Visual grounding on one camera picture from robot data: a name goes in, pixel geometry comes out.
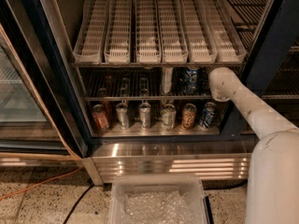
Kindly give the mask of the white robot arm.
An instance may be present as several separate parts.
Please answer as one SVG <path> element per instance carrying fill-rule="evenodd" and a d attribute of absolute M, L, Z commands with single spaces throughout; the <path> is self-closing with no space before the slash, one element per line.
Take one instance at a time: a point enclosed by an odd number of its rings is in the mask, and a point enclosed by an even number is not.
<path fill-rule="evenodd" d="M 245 224 L 299 224 L 299 129 L 234 71 L 208 74 L 212 98 L 232 101 L 259 138 L 249 166 Z"/>

